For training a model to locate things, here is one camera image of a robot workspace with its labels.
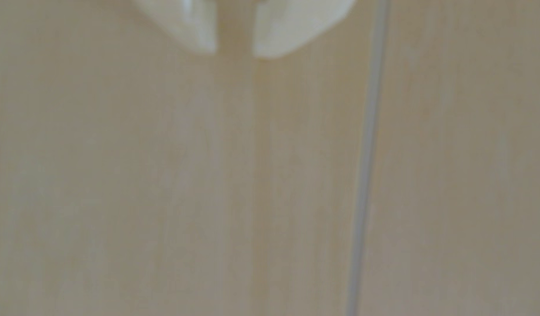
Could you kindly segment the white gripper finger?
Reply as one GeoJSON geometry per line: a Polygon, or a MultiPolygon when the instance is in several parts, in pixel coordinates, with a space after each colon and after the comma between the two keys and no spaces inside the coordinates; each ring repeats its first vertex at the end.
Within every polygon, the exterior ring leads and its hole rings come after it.
{"type": "Polygon", "coordinates": [[[194,54],[216,54],[217,4],[213,1],[134,1],[178,44],[194,54]]]}
{"type": "Polygon", "coordinates": [[[252,53],[258,59],[286,56],[342,22],[356,1],[261,1],[254,19],[252,53]]]}

